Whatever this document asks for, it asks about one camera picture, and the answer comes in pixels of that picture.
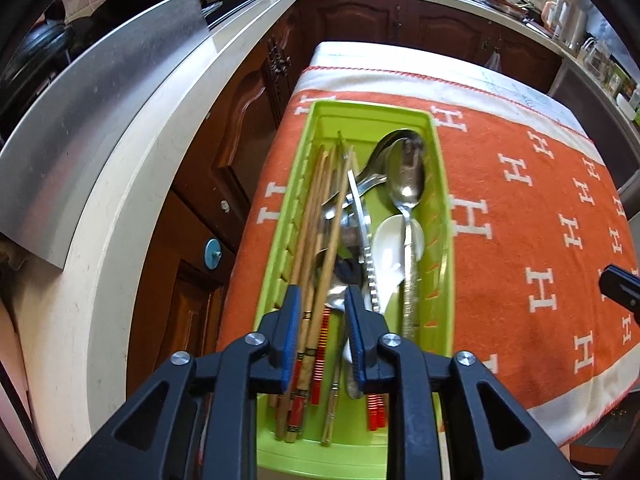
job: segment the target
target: cabinet handle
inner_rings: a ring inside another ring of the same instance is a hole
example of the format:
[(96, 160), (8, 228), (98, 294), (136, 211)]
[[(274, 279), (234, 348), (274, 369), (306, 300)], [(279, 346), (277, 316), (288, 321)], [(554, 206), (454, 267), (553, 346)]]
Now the cabinet handle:
[(204, 246), (204, 264), (209, 270), (214, 270), (222, 259), (222, 246), (217, 238), (212, 238)]

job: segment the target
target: spoon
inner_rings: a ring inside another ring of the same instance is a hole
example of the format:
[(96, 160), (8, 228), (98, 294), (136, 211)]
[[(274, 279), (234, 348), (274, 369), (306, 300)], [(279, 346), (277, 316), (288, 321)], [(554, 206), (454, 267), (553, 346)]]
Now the spoon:
[(402, 336), (415, 340), (416, 269), (411, 214), (424, 192), (424, 145), (400, 139), (386, 154), (386, 188), (391, 201), (404, 218), (404, 287), (402, 289)]
[[(384, 184), (386, 182), (386, 151), (399, 139), (411, 139), (418, 142), (421, 146), (424, 146), (422, 137), (417, 132), (408, 128), (402, 128), (400, 130), (394, 130), (389, 134), (386, 134), (382, 139), (378, 141), (376, 147), (373, 149), (367, 165), (356, 177), (356, 184), (358, 185), (358, 194), (363, 196), (372, 187), (378, 184)], [(329, 199), (322, 205), (322, 216), (330, 220), (335, 215), (335, 201), (338, 197), (337, 193), (334, 193)], [(342, 204), (344, 209), (351, 203), (351, 193), (347, 193), (347, 198)]]

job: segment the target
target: white countertop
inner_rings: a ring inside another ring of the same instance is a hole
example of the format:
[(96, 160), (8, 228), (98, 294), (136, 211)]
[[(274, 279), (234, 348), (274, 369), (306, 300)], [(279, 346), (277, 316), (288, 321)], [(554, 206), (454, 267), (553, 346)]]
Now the white countertop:
[[(180, 162), (242, 60), (296, 0), (258, 0), (215, 28), (123, 134), (82, 213), (63, 272), (25, 264), (13, 297), (36, 426), (56, 472), (125, 399), (130, 321), (146, 250)], [(425, 0), (501, 23), (469, 0)]]

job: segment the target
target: silver bolt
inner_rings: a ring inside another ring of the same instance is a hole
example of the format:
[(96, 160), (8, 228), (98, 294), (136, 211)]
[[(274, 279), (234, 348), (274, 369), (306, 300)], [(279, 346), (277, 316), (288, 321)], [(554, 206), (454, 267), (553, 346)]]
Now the silver bolt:
[(456, 361), (458, 361), (461, 365), (471, 366), (473, 363), (476, 362), (476, 356), (473, 355), (471, 352), (467, 352), (466, 350), (463, 350), (462, 352), (458, 352), (456, 354)]
[(263, 336), (260, 332), (251, 332), (250, 334), (244, 336), (244, 341), (252, 346), (261, 345), (266, 341), (266, 339), (267, 338), (265, 338), (265, 336)]
[(171, 362), (177, 366), (185, 365), (190, 360), (191, 356), (189, 355), (189, 352), (185, 352), (184, 350), (171, 354)]
[(382, 344), (386, 346), (398, 346), (400, 344), (400, 336), (398, 334), (388, 333), (382, 336)]

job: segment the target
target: spoon handle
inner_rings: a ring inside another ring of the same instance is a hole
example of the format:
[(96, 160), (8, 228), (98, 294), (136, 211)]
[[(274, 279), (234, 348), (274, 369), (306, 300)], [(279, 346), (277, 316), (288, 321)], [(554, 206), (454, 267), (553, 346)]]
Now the spoon handle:
[(416, 263), (411, 215), (404, 217), (404, 287), (402, 289), (402, 337), (415, 341), (418, 323), (416, 319)]

